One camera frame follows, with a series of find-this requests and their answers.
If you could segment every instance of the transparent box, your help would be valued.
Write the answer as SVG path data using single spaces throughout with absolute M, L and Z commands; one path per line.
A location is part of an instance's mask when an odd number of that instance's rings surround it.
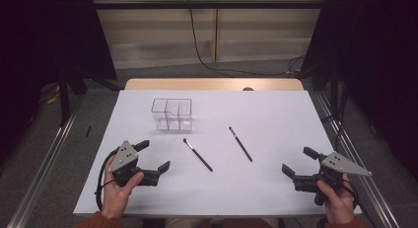
M 151 109 L 159 130 L 191 130 L 190 99 L 154 99 Z

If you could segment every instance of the cable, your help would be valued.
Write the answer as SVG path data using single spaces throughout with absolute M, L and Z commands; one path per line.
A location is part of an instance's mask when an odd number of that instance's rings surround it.
M 318 61 L 316 61 L 315 63 L 312 63 L 310 66 L 306 66 L 304 68 L 303 71 L 300 71 L 297 75 L 294 76 L 294 78 L 296 79 L 304 79 L 304 78 L 308 78 L 311 77 L 312 74 L 320 68 L 325 67 L 325 65 L 328 63 L 328 59 L 330 57 L 331 53 L 327 50 L 325 50 L 324 52 L 322 52 L 319 57 L 318 57 Z
M 348 188 L 346 188 L 346 189 L 351 190 L 356 196 L 359 196 L 359 193 L 357 192 L 356 187 L 354 187 L 354 185 L 353 185 L 353 183 L 351 183 L 351 181 L 343 180 L 343 182 L 347 183 L 351 187 L 351 189 L 348 189 Z
M 288 73 L 289 73 L 288 78 L 290 78 L 291 75 L 292 75 L 292 68 L 293 68 L 293 66 L 299 61 L 299 59 L 303 59 L 303 58 L 305 58 L 305 55 L 302 55 L 302 56 L 299 56 L 299 57 L 295 57 L 295 58 L 292 58 L 291 60 L 289 60 L 288 70 L 287 70 Z
M 353 196 L 353 198 L 354 198 L 353 199 L 353 209 L 356 209 L 357 205 L 359 204 L 359 195 L 356 192 L 354 192 L 354 190 L 350 190 L 349 188 L 347 188 L 344 185 L 341 185 L 341 186 L 342 186 L 343 189 L 350 192 L 350 194 Z
M 207 64 L 205 64 L 203 62 L 202 58 L 200 57 L 200 52 L 199 52 L 199 49 L 197 47 L 197 40 L 196 40 L 196 33 L 195 33 L 195 29 L 194 29 L 194 19 L 193 19 L 192 9 L 189 9 L 189 14 L 190 14 L 191 28 L 192 28 L 192 31 L 193 31 L 194 48 L 196 49 L 197 58 L 199 59 L 200 63 L 204 67 L 206 67 L 208 70 L 210 70 L 212 72 L 215 72 L 215 73 L 218 73 L 218 74 L 222 74 L 222 75 L 230 77 L 230 78 L 234 78 L 234 76 L 223 73 L 223 71 L 237 72 L 237 73 L 244 73 L 244 74 L 252 74 L 252 75 L 258 75 L 258 76 L 265 76 L 265 77 L 280 76 L 280 75 L 283 75 L 283 74 L 286 74 L 286 73 L 289 72 L 289 69 L 288 69 L 288 70 L 285 70 L 285 71 L 282 71 L 282 72 L 279 72 L 279 73 L 255 73 L 255 72 L 241 71 L 241 70 L 236 70 L 236 69 L 213 68 L 213 67 L 208 66 Z M 304 58 L 304 57 L 305 56 L 302 55 L 302 56 L 299 56 L 299 57 L 292 58 L 289 61 L 289 68 L 293 67 L 296 64 L 296 62 L 298 62 L 299 59 Z M 296 60 L 296 61 L 291 66 L 290 62 L 293 61 L 293 60 Z
M 98 204 L 99 210 L 102 210 L 102 207 L 103 207 L 103 204 L 102 204 L 102 189 L 108 183 L 113 182 L 113 181 L 110 181 L 110 182 L 107 182 L 104 185 L 102 185 L 102 177 L 103 177 L 103 174 L 104 174 L 104 171 L 105 171 L 105 164 L 107 164 L 107 161 L 110 159 L 111 156 L 116 155 L 118 149 L 119 148 L 116 148 L 115 150 L 113 150 L 112 152 L 110 152 L 108 154 L 108 156 L 104 159 L 104 163 L 102 164 L 102 167 L 101 167 L 101 172 L 99 173 L 98 186 L 97 186 L 96 192 L 95 192 L 95 195 L 96 195 L 96 203 Z
M 341 132 L 342 132 L 342 129 L 343 129 L 344 113 L 345 113 L 345 106 L 347 104 L 347 99 L 348 99 L 347 88 L 344 85 L 343 89 L 342 89 L 342 93 L 341 93 L 340 106 L 337 110 L 337 113 L 338 113 L 337 117 L 339 118 L 339 124 L 337 124 L 338 130 L 337 130 L 337 135 L 335 136 L 335 142 L 334 142 L 334 150 L 336 152 L 338 152 L 338 139 L 341 136 Z

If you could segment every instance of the hand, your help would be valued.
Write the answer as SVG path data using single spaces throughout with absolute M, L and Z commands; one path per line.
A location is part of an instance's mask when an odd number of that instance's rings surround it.
M 114 156 L 110 157 L 104 169 L 104 184 L 114 180 L 112 173 L 108 171 Z M 128 199 L 132 190 L 144 178 L 144 173 L 135 174 L 123 188 L 119 187 L 116 182 L 111 182 L 104 186 L 104 206 L 102 208 L 102 216 L 107 219 L 120 219 L 128 204 Z
M 343 174 L 343 179 L 349 181 L 347 174 Z M 344 186 L 351 189 L 349 183 L 343 182 Z M 325 201 L 326 217 L 332 224 L 345 224 L 354 220 L 353 196 L 345 189 L 335 192 L 331 186 L 323 181 L 317 181 L 319 189 L 328 196 Z

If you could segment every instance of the white paper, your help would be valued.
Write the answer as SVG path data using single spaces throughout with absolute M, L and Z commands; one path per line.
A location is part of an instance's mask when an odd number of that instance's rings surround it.
M 191 131 L 157 130 L 151 107 L 156 98 L 192 100 Z M 229 130 L 232 127 L 252 158 L 250 162 Z M 210 172 L 183 142 L 196 149 Z M 318 161 L 305 146 L 328 155 L 332 146 L 308 92 L 122 91 L 107 126 L 75 214 L 98 210 L 94 192 L 101 165 L 123 140 L 150 140 L 138 165 L 170 169 L 157 187 L 137 187 L 125 214 L 167 216 L 283 216 L 323 214 L 314 193 L 295 191 L 281 172 L 286 164 L 297 175 L 316 174 Z

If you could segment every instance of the black cable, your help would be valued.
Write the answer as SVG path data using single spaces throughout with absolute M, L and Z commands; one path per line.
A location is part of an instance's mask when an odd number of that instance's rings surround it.
M 338 152 L 338 139 L 341 136 L 341 132 L 343 130 L 344 115 L 345 115 L 345 106 L 347 104 L 347 99 L 348 99 L 347 88 L 344 85 L 343 86 L 343 89 L 342 89 L 342 93 L 341 93 L 340 106 L 339 106 L 339 108 L 337 110 L 337 113 L 338 113 L 337 118 L 339 118 L 339 124 L 337 123 L 338 130 L 337 130 L 337 135 L 335 136 L 335 142 L 334 142 L 334 150 L 336 152 Z
M 108 181 L 108 182 L 104 183 L 104 185 L 102 185 L 102 188 L 104 188 L 105 186 L 107 186 L 108 184 L 110 184 L 112 182 L 114 182 L 114 180 L 111 180 L 111 181 Z
M 288 78 L 290 78 L 291 77 L 291 75 L 292 75 L 292 68 L 293 68 L 293 66 L 300 60 L 300 59 L 303 59 L 303 58 L 305 58 L 305 56 L 304 55 L 302 55 L 302 56 L 299 56 L 299 57 L 295 57 L 295 58 L 292 58 L 291 60 L 289 60 L 289 64 L 288 64 L 288 73 L 289 73 L 289 75 L 288 75 Z
M 96 188 L 96 204 L 98 205 L 99 210 L 102 210 L 103 204 L 102 204 L 102 189 L 104 188 L 104 186 L 106 186 L 109 182 L 107 182 L 106 184 L 104 184 L 102 186 L 102 177 L 105 171 L 105 164 L 107 164 L 108 159 L 110 159 L 110 157 L 112 157 L 113 155 L 115 155 L 117 153 L 117 150 L 119 148 L 116 148 L 114 151 L 110 152 L 108 154 L 108 156 L 104 159 L 104 163 L 102 164 L 101 167 L 101 172 L 99 173 L 99 180 L 98 180 L 98 186 Z
M 298 74 L 294 76 L 296 79 L 304 79 L 312 76 L 312 74 L 320 67 L 323 67 L 323 65 L 326 63 L 325 60 L 317 61 L 316 63 L 312 64 L 311 66 L 304 69 L 304 71 L 300 71 Z
M 353 185 L 353 183 L 351 183 L 351 181 L 346 181 L 346 180 L 343 180 L 343 182 L 346 182 L 348 185 L 350 185 L 351 190 L 353 191 L 353 193 L 354 193 L 355 195 L 359 196 L 359 193 L 357 192 L 356 187 Z
M 73 67 L 73 69 L 75 69 L 79 74 L 86 76 L 87 78 L 92 79 L 93 81 L 101 84 L 104 87 L 109 88 L 112 91 L 118 92 L 118 91 L 122 91 L 123 88 L 120 86 L 117 86 L 113 83 L 108 82 L 106 79 L 101 79 L 98 76 L 96 76 L 96 74 L 85 70 L 84 68 L 82 68 L 79 64 L 73 64 L 71 65 Z
M 213 68 L 213 67 L 208 66 L 207 64 L 205 64 L 203 62 L 202 58 L 200 57 L 200 52 L 199 52 L 199 49 L 197 47 L 196 33 L 195 33 L 195 30 L 194 30 L 193 11 L 191 9 L 189 9 L 189 14 L 190 14 L 191 28 L 192 28 L 192 31 L 193 31 L 194 48 L 196 49 L 197 58 L 199 59 L 200 63 L 204 67 L 206 67 L 208 70 L 210 70 L 212 72 L 216 72 L 216 73 L 222 74 L 222 75 L 227 76 L 227 77 L 230 77 L 230 78 L 234 78 L 234 76 L 231 76 L 229 74 L 223 73 L 222 71 L 238 72 L 238 73 L 252 74 L 252 75 L 258 75 L 258 76 L 265 76 L 265 77 L 280 76 L 280 75 L 286 74 L 289 71 L 289 70 L 285 70 L 285 71 L 280 72 L 280 73 L 255 73 L 255 72 L 241 71 L 241 70 L 236 70 L 236 69 Z M 299 57 L 295 57 L 295 58 L 291 59 L 290 61 L 292 61 L 294 59 L 299 60 L 300 58 L 303 58 L 303 57 L 305 57 L 305 56 L 302 55 L 302 56 L 299 56 Z
M 353 190 L 350 190 L 348 187 L 341 185 L 343 189 L 347 190 L 348 192 L 350 192 L 350 194 L 353 196 L 353 209 L 356 209 L 357 205 L 359 204 L 359 195 L 355 194 Z

